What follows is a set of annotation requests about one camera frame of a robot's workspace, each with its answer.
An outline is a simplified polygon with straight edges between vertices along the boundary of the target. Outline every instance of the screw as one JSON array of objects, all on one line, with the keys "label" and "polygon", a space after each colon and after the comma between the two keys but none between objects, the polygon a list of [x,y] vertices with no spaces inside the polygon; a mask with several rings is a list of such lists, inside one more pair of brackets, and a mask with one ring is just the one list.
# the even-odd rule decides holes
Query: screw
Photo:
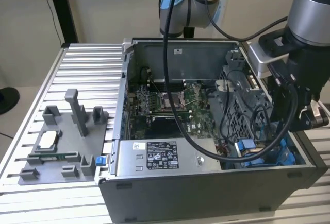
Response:
[{"label": "screw", "polygon": [[277,84],[278,86],[281,86],[281,85],[282,85],[278,78],[276,78],[275,81],[276,81],[276,84]]},{"label": "screw", "polygon": [[294,77],[294,75],[291,74],[290,76],[291,76],[291,79],[292,79],[293,81],[295,81],[295,77]]}]

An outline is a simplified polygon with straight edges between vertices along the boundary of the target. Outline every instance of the white label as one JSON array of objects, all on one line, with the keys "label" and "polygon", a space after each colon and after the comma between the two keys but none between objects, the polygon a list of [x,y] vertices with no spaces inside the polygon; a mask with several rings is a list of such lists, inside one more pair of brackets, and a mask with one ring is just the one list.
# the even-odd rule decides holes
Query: white label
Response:
[{"label": "white label", "polygon": [[145,143],[133,143],[133,150],[145,150]]},{"label": "white label", "polygon": [[174,49],[174,55],[182,54],[182,49]]}]

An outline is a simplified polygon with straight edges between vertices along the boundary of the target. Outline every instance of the black metal frame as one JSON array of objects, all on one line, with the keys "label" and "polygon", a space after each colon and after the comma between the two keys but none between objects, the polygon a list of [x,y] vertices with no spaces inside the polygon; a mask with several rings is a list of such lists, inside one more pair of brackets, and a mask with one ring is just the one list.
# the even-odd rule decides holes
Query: black metal frame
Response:
[{"label": "black metal frame", "polygon": [[69,0],[53,0],[65,43],[78,43]]}]

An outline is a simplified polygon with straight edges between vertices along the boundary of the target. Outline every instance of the motherboard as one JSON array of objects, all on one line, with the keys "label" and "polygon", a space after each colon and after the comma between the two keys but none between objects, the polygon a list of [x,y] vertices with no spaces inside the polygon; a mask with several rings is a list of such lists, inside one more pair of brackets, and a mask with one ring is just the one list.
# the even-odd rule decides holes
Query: motherboard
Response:
[{"label": "motherboard", "polygon": [[[174,105],[190,136],[214,138],[215,122],[202,82],[171,84]],[[131,135],[133,139],[182,137],[175,122],[164,83],[148,80],[129,93]]]}]

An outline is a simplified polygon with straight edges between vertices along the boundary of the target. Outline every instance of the white wall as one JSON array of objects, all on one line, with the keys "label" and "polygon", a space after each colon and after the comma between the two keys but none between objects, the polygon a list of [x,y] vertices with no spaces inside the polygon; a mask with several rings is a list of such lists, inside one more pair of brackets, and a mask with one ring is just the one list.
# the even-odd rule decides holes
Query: white wall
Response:
[{"label": "white wall", "polygon": [[11,86],[40,85],[60,44],[46,0],[0,0],[0,75]]},{"label": "white wall", "polygon": [[[287,16],[293,0],[226,0],[221,28],[232,36],[249,36]],[[282,28],[286,23],[275,26]]]},{"label": "white wall", "polygon": [[[158,0],[69,0],[81,42],[120,43],[129,37],[158,37]],[[196,37],[211,37],[197,29]]]}]

